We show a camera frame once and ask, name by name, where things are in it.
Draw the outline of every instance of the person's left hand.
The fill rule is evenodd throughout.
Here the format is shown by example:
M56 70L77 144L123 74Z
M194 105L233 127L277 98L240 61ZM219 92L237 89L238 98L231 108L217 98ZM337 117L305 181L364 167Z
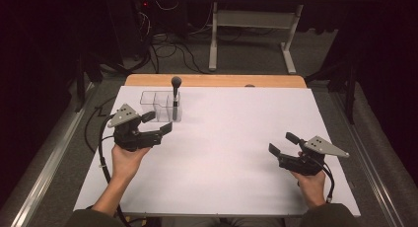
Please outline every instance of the person's left hand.
M134 152L122 149L114 145L111 150L113 171L111 177L123 182L130 182L138 172L142 158L151 148L142 148Z

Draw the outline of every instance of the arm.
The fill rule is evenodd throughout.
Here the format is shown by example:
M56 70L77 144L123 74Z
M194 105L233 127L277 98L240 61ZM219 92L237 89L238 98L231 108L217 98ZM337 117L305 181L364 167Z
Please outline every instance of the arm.
M309 208L301 220L300 227L328 226L328 227L357 227L357 223L350 210L343 204L327 204L323 197L325 173L319 172L315 176L303 176L291 172L298 180L302 195Z
M150 148L143 148L130 152L115 145L111 150L112 175L106 189L92 209L76 210L65 226L123 226L112 216L129 183L138 172L142 158L149 150Z

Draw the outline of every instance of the hand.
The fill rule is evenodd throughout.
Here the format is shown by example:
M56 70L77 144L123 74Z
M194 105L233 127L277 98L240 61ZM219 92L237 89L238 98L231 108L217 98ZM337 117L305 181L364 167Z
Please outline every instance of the hand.
M326 204L323 197L323 187L325 185L325 173L323 171L315 176L304 176L295 172L290 173L299 181L299 187L309 209Z
M114 145L111 150L111 159L113 163L112 179L118 179L123 182L130 182L138 172L142 158L151 148L142 148L134 152L122 149Z

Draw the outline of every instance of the gray mounting plate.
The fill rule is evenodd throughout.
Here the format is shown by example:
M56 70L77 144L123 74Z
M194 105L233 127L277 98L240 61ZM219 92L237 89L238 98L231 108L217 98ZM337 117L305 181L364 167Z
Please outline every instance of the gray mounting plate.
M119 110L117 110L117 113L111 119L107 127L114 127L123 124L139 116L140 115L130 106L128 106L127 104L123 104L123 106Z
M348 154L348 152L341 150L340 148L332 145L331 143L322 139L319 136L315 136L311 140L307 141L305 143L305 147L319 154L334 155L334 156L344 157L344 158L350 157L350 154Z

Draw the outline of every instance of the desk leg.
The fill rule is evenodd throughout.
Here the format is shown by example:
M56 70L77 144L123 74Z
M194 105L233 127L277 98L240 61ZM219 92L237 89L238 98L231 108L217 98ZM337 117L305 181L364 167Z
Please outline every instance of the desk leg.
M213 3L213 21L212 21L212 40L210 43L209 71L216 71L216 62L218 60L218 43L216 34L218 30L218 3Z
M293 64L292 55L290 54L289 48L290 44L292 43L293 37L295 36L296 27L298 26L299 19L301 18L303 8L304 5L298 5L295 17L293 18L292 26L289 29L288 40L286 42L281 43L283 57L285 58L286 67L288 69L289 74L296 74L295 65Z

